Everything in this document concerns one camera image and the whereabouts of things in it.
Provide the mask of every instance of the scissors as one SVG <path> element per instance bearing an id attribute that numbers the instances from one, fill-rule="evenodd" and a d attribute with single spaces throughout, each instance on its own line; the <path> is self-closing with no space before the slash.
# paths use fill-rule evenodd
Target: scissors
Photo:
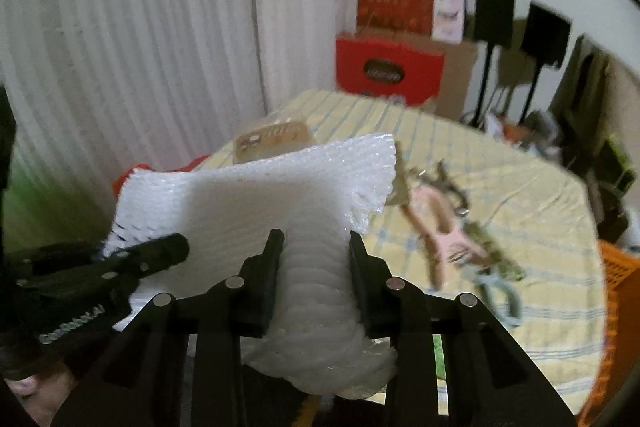
<path id="1" fill-rule="evenodd" d="M 471 263 L 460 267 L 462 276 L 470 280 L 479 290 L 484 305 L 506 328 L 517 328 L 522 324 L 522 299 L 516 288 L 500 276 L 495 264 L 482 268 Z M 498 307 L 494 291 L 501 291 L 507 297 L 507 311 Z"/>
<path id="2" fill-rule="evenodd" d="M 458 217 L 466 217 L 469 213 L 469 200 L 466 194 L 466 190 L 459 188 L 451 179 L 449 179 L 449 173 L 447 172 L 447 165 L 444 160 L 440 160 L 436 166 L 438 173 L 437 178 L 432 178 L 429 173 L 424 169 L 413 167 L 409 169 L 409 174 L 418 178 L 421 184 L 431 185 L 444 195 L 448 196 L 453 194 L 458 200 L 458 204 L 454 205 L 454 211 Z"/>

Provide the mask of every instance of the orange basket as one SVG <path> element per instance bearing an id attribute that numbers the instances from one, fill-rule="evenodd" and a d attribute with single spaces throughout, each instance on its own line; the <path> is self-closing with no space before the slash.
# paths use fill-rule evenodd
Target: orange basket
<path id="1" fill-rule="evenodd" d="M 607 282 L 607 326 L 604 354 L 591 393 L 577 417 L 588 427 L 616 394 L 640 354 L 640 261 L 599 241 Z"/>

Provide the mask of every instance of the white foam sheet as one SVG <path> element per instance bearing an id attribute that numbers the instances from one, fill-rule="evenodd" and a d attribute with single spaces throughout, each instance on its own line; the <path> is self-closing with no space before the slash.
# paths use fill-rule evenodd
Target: white foam sheet
<path id="1" fill-rule="evenodd" d="M 211 171 L 136 171 L 105 253 L 173 232 L 189 240 L 184 263 L 142 280 L 137 313 L 161 291 L 206 292 L 283 230 L 274 317 L 263 339 L 242 340 L 243 361 L 306 393 L 370 396 L 393 376 L 396 352 L 364 334 L 348 242 L 382 211 L 395 163 L 393 137 L 378 134 Z"/>

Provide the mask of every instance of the red cloth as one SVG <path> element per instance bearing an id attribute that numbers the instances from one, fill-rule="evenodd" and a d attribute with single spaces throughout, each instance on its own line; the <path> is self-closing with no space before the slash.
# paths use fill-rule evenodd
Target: red cloth
<path id="1" fill-rule="evenodd" d="M 181 167 L 179 169 L 174 169 L 173 171 L 170 171 L 170 172 L 190 172 L 190 171 L 193 171 L 194 168 L 196 168 L 198 165 L 203 163 L 204 160 L 206 160 L 208 157 L 209 156 L 200 156 L 200 157 L 194 159 L 188 165 L 186 165 L 184 167 Z M 122 190 L 122 186 L 124 185 L 124 182 L 127 181 L 127 178 L 129 178 L 129 176 L 131 175 L 131 173 L 135 169 L 145 169 L 145 171 L 153 171 L 153 172 L 155 172 L 154 169 L 152 169 L 149 165 L 144 164 L 144 163 L 141 163 L 140 165 L 136 165 L 135 167 L 130 168 L 127 172 L 125 172 L 122 176 L 120 176 L 120 178 L 118 178 L 116 181 L 114 181 L 113 184 L 111 185 L 111 190 L 113 190 L 113 195 L 116 196 L 116 198 L 120 195 L 120 191 Z"/>

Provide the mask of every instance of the speaker stand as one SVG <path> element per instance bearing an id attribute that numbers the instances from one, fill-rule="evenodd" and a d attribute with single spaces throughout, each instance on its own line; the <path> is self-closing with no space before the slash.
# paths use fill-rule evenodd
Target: speaker stand
<path id="1" fill-rule="evenodd" d="M 482 85 L 480 86 L 480 95 L 478 96 L 478 106 L 476 107 L 476 113 L 474 119 L 471 121 L 471 127 L 477 129 L 480 125 L 480 113 L 482 112 L 482 105 L 484 104 L 484 95 L 486 94 L 486 84 L 489 79 L 489 70 L 491 70 L 491 58 L 494 54 L 494 46 L 492 42 L 486 44 L 486 57 L 484 58 L 484 71 L 482 72 Z"/>
<path id="2" fill-rule="evenodd" d="M 538 77 L 540 76 L 540 71 L 542 71 L 542 66 L 544 65 L 544 62 L 539 58 L 536 60 L 536 71 L 533 74 L 533 80 L 531 81 L 531 87 L 529 88 L 529 94 L 527 95 L 527 102 L 525 102 L 524 104 L 522 116 L 520 117 L 520 121 L 518 122 L 518 124 L 520 125 L 522 125 L 524 123 L 524 119 L 527 118 L 529 107 L 531 106 L 531 100 L 533 100 L 533 93 L 535 92 L 536 86 L 538 85 Z"/>

